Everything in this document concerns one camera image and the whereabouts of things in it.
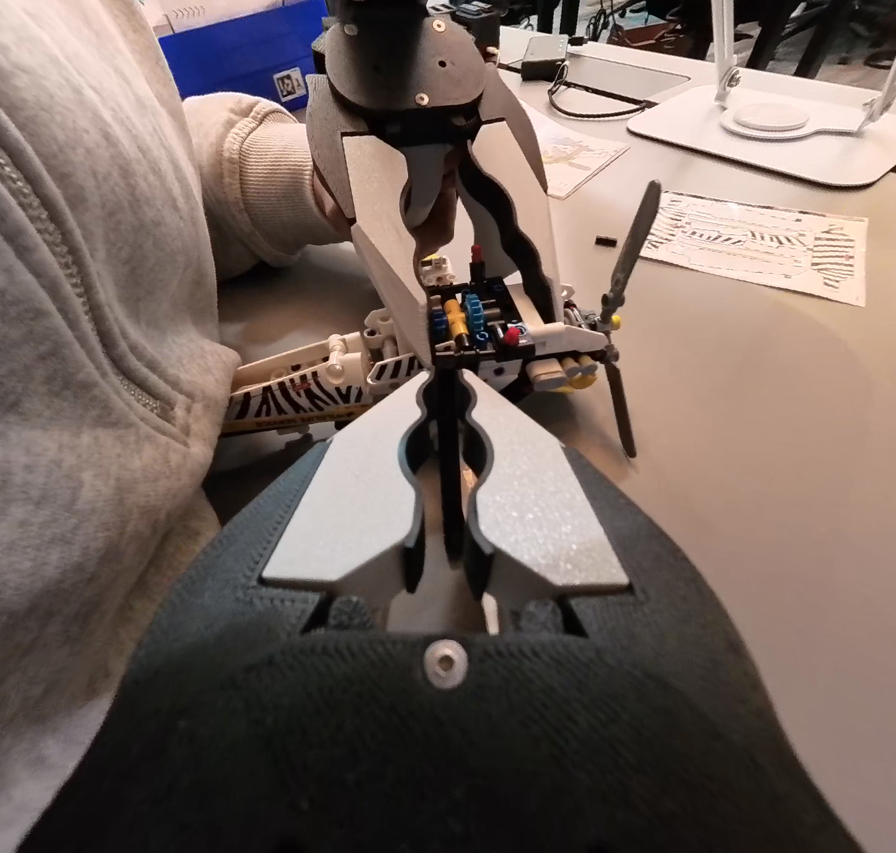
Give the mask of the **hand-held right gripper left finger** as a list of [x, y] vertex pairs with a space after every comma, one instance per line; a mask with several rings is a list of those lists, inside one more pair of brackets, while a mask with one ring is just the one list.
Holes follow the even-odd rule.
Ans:
[[395, 600], [420, 586], [437, 506], [431, 379], [413, 378], [325, 445], [261, 570], [265, 590], [358, 599], [390, 628]]

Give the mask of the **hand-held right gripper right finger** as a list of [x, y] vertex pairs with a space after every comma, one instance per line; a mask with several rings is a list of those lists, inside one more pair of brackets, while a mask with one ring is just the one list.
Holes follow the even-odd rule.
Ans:
[[463, 568], [473, 597], [529, 602], [626, 592], [630, 579], [558, 439], [470, 370], [463, 462], [474, 481]]

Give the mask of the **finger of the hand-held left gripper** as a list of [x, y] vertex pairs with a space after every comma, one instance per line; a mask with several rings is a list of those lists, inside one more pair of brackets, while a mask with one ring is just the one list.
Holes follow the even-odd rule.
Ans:
[[480, 127], [458, 177], [486, 276], [518, 273], [541, 321], [559, 321], [561, 284], [549, 198], [506, 121]]
[[417, 242], [402, 214], [406, 159], [372, 135], [346, 135], [342, 146], [355, 211], [355, 249], [400, 338], [431, 370], [428, 299], [418, 276]]

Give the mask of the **lego instruction booklet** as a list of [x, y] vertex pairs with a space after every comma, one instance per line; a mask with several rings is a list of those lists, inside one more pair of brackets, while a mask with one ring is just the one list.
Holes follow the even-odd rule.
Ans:
[[547, 195], [563, 200], [621, 157], [629, 147], [568, 130], [532, 114], [546, 176]]

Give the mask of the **zebra striped lego airplane model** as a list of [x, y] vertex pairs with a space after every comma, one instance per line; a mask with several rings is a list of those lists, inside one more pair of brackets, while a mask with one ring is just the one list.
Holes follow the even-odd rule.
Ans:
[[[436, 362], [472, 370], [513, 402], [533, 391], [586, 389], [604, 371], [620, 442], [634, 458], [619, 352], [611, 336], [620, 326], [618, 312], [658, 216], [662, 192], [657, 181], [646, 187], [598, 310], [579, 307], [574, 290], [563, 286], [560, 318], [542, 319], [521, 284], [486, 275], [476, 245], [465, 283], [456, 281], [446, 256], [422, 259]], [[340, 427], [425, 371], [409, 344], [399, 342], [389, 311], [373, 310], [361, 332], [331, 334], [238, 368], [221, 435], [303, 433], [317, 423]]]

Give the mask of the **person's left forearm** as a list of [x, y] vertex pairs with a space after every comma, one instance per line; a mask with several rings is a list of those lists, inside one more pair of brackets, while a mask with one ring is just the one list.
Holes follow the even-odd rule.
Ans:
[[350, 240], [323, 188], [306, 127], [281, 106], [238, 93], [189, 97], [194, 145], [218, 282], [257, 264], [297, 261], [310, 245]]

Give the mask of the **person's left hand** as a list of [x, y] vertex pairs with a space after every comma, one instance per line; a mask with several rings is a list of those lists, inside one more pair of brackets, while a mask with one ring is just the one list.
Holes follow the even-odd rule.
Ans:
[[439, 191], [427, 216], [410, 229], [415, 248], [415, 259], [422, 260], [438, 252], [454, 239], [458, 203], [458, 167], [462, 153], [452, 149], [445, 156]]

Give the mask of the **white power adapter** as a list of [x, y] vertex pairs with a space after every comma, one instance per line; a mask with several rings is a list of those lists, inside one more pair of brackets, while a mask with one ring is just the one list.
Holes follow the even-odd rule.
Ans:
[[519, 71], [523, 82], [553, 82], [566, 64], [569, 36], [532, 36], [521, 59]]

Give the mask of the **labelled blue plastic bin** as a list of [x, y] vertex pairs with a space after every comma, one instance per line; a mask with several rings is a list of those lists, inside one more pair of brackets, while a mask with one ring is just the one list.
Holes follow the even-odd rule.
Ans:
[[182, 98], [242, 93], [297, 111], [308, 103], [312, 44], [327, 14], [325, 0], [300, 0], [159, 43]]

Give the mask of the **zebra sticker sheet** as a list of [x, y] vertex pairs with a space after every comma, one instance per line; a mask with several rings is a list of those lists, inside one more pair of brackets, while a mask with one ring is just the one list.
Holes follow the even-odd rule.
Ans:
[[642, 258], [864, 307], [868, 220], [665, 191]]

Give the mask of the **person's grey hoodie torso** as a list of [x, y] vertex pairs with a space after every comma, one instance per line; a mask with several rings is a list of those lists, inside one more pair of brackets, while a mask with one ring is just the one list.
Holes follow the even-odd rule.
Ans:
[[1, 0], [2, 851], [169, 584], [236, 354], [185, 110], [137, 0]]

